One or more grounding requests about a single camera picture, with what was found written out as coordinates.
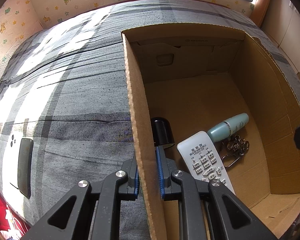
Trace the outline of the black glossy jar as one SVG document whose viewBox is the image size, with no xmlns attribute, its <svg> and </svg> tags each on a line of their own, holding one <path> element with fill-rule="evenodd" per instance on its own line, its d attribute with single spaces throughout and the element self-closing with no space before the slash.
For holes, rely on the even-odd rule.
<svg viewBox="0 0 300 240">
<path fill-rule="evenodd" d="M 154 146 L 170 148 L 175 145 L 170 123 L 162 117 L 151 118 Z"/>
</svg>

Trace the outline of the white remote control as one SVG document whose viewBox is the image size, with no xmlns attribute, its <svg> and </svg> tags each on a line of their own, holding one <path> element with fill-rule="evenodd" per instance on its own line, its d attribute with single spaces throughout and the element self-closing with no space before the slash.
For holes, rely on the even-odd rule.
<svg viewBox="0 0 300 240">
<path fill-rule="evenodd" d="M 217 179 L 234 192 L 223 162 L 206 132 L 200 131 L 180 142 L 177 150 L 195 179 L 207 183 Z"/>
</svg>

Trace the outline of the metal keychain with charms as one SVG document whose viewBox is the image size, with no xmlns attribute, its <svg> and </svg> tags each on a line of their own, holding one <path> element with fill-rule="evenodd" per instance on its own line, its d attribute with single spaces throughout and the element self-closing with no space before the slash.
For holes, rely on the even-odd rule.
<svg viewBox="0 0 300 240">
<path fill-rule="evenodd" d="M 250 143 L 249 141 L 242 138 L 239 134 L 232 135 L 226 144 L 226 150 L 228 154 L 221 158 L 221 161 L 226 170 L 233 167 L 239 160 L 241 160 L 246 153 L 249 151 Z M 225 160 L 233 158 L 234 160 L 230 164 L 226 164 Z"/>
</svg>

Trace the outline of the teal lotion bottle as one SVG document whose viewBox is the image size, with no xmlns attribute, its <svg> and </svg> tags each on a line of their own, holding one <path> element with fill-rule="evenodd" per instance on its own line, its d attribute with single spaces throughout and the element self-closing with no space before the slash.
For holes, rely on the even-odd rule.
<svg viewBox="0 0 300 240">
<path fill-rule="evenodd" d="M 241 113 L 228 118 L 207 131 L 213 143 L 222 141 L 237 133 L 249 122 L 247 113 Z"/>
</svg>

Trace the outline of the brown cardboard box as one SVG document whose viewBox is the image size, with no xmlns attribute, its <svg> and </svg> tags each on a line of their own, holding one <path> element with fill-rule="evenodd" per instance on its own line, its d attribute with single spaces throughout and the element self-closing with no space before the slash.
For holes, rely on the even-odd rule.
<svg viewBox="0 0 300 240">
<path fill-rule="evenodd" d="M 229 170 L 236 196 L 281 237 L 300 214 L 298 84 L 260 40 L 211 24 L 167 23 L 122 32 L 130 116 L 152 239 L 179 239 L 178 205 L 160 198 L 151 118 L 175 142 L 247 113 L 245 157 Z"/>
</svg>

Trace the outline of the grey plaid bed sheet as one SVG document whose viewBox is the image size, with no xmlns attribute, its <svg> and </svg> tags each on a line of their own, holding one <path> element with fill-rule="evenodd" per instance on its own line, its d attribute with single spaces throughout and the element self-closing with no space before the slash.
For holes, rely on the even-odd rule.
<svg viewBox="0 0 300 240">
<path fill-rule="evenodd" d="M 249 18 L 187 0 L 125 2 L 28 38 L 0 80 L 0 194 L 34 225 L 80 180 L 98 181 L 135 155 L 122 32 L 167 23 L 211 24 L 258 38 L 289 81 L 288 61 Z M 33 140 L 31 196 L 18 189 L 22 138 Z M 121 239 L 152 239 L 143 189 L 121 204 Z"/>
</svg>

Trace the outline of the black smartphone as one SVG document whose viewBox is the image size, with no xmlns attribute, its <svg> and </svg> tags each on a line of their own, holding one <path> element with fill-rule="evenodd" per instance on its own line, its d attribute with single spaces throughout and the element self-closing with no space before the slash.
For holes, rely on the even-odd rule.
<svg viewBox="0 0 300 240">
<path fill-rule="evenodd" d="M 33 140 L 22 138 L 18 156 L 17 182 L 19 191 L 27 198 L 31 196 L 31 163 Z"/>
</svg>

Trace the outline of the beige wardrobe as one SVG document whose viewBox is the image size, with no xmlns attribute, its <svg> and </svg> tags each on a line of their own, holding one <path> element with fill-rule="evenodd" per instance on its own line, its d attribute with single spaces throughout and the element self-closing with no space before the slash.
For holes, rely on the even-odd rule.
<svg viewBox="0 0 300 240">
<path fill-rule="evenodd" d="M 300 14 L 290 0 L 270 0 L 262 30 L 300 79 Z"/>
</svg>

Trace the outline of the red blanket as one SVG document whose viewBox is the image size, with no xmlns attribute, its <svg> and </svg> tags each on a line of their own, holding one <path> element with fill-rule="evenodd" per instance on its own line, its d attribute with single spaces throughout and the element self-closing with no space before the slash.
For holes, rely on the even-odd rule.
<svg viewBox="0 0 300 240">
<path fill-rule="evenodd" d="M 30 227 L 0 195 L 0 239 L 21 239 Z"/>
</svg>

